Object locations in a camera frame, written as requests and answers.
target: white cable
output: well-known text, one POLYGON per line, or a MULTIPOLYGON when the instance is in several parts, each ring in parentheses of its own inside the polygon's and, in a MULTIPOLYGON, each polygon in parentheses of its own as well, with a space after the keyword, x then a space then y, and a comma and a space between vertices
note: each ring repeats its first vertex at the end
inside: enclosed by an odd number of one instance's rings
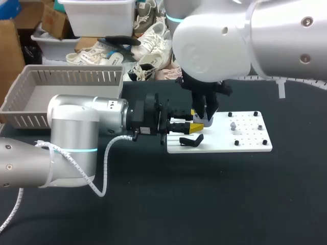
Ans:
MULTIPOLYGON (((93 184, 93 182, 89 179, 89 177, 86 175, 86 173, 81 169, 81 167, 77 164, 77 162, 70 156, 70 154, 66 151, 64 151, 62 148, 60 148, 57 145, 51 144, 54 150, 59 152, 64 158, 66 158, 69 163, 71 163, 77 170, 78 172, 83 176, 87 184, 92 188, 92 190, 100 197, 103 197, 106 194, 107 191, 107 180, 108 180, 108 153, 111 148, 111 146, 118 140, 133 140, 131 136, 127 135, 122 135, 122 136, 117 136, 116 138, 112 139, 109 144, 107 145, 107 148, 105 150, 105 155, 104 155, 104 161, 103 161, 103 190, 102 192, 97 189, 97 187, 93 184)), ((44 147, 48 146, 49 142, 41 142, 36 144, 37 147, 44 147)))
MULTIPOLYGON (((80 172, 80 174, 83 176, 83 178, 85 179, 85 181, 88 183, 88 185, 92 188, 92 190, 100 197, 103 197, 106 194, 107 191, 107 180, 108 180, 108 154, 109 154, 109 150, 111 148, 111 146, 118 140, 133 140, 133 138, 131 136, 127 136, 127 135, 122 135, 122 136, 117 136, 116 138, 112 139, 109 144, 106 147, 105 153, 104 153, 104 160, 103 160, 103 190, 102 192, 100 192, 97 187, 93 184, 93 182, 89 179, 89 177, 85 174, 85 172, 81 169, 81 167, 77 164, 77 162, 70 156, 70 154, 66 151, 64 151, 62 148, 51 144, 49 142, 43 142, 43 141, 38 141, 38 143, 36 144, 36 147, 49 147, 50 150, 50 156, 51 156, 51 161, 53 162, 53 156, 52 156, 52 150, 56 150, 58 151, 64 158, 66 158, 77 170, 78 172, 80 172)), ((18 193, 18 198, 16 201, 16 204, 13 208, 13 210, 11 211, 10 215, 8 216, 8 218, 6 219, 6 221, 1 225, 0 227, 0 233, 5 229, 5 227, 9 224, 9 222, 12 220, 12 218, 14 217, 15 213, 17 212, 20 203, 21 203, 21 198, 22 198, 22 194, 24 192, 23 188, 19 189, 19 193, 18 193)))
POLYGON ((17 201, 16 204, 13 208, 13 210, 11 211, 10 215, 8 216, 8 218, 6 219, 6 221, 2 224, 2 226, 0 227, 0 233, 5 229, 5 227, 9 224, 9 222, 12 220, 12 218, 14 217, 15 213, 17 212, 20 203, 21 203, 21 198, 22 198, 22 194, 24 193, 24 189, 20 188, 19 189, 19 193, 18 193, 18 197, 17 197, 17 201))

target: black mat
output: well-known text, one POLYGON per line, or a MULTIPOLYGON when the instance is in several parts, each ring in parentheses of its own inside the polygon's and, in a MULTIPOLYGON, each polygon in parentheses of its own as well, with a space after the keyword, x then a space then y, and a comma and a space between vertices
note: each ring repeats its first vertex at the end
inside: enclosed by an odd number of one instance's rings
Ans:
MULTIPOLYGON (((116 143, 106 197, 81 188, 27 188, 1 245, 327 244, 327 91, 286 83, 231 81, 220 111, 261 111, 271 153, 169 155, 159 137, 116 143)), ((133 104, 147 92, 189 109, 191 95, 172 82, 127 84, 133 104)), ((33 143, 49 131, 2 136, 33 143)), ((101 138, 96 184, 102 188, 101 138)), ((0 189, 0 223, 16 189, 0 189)))

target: robotic arm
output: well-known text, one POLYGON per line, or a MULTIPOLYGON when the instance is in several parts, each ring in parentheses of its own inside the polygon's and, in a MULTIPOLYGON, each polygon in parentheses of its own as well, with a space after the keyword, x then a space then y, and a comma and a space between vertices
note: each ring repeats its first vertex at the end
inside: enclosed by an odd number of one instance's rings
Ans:
MULTIPOLYGON (((165 7, 180 82, 201 118, 217 110, 213 91, 225 79, 327 79, 325 0, 165 0, 165 7)), ((224 83, 221 90, 231 93, 224 83)))

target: screw hole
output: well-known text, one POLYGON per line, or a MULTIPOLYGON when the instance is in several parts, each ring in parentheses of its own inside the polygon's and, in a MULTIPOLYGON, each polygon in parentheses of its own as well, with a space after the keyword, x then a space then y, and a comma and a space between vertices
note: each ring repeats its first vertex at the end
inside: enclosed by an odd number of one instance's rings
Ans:
POLYGON ((228 33, 228 27, 225 27, 225 28, 221 31, 221 33, 222 33, 223 35, 226 35, 226 34, 228 33))

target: white pegboard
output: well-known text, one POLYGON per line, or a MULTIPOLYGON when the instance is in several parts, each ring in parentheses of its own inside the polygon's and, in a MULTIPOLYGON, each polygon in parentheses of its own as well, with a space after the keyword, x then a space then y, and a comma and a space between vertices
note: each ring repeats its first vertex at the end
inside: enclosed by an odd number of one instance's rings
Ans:
MULTIPOLYGON (((232 112, 232 117, 228 117, 228 112, 216 112, 214 122, 211 127, 204 128, 200 132, 191 135, 181 133, 170 133, 167 135, 167 151, 176 153, 228 153, 228 152, 270 152, 272 144, 261 112, 254 116, 254 111, 232 112), (230 124, 235 122, 236 129, 232 131, 230 124), (203 134, 204 140, 197 148, 181 146, 180 137, 192 140, 203 134)), ((172 119, 171 122, 182 123, 184 120, 172 119)))

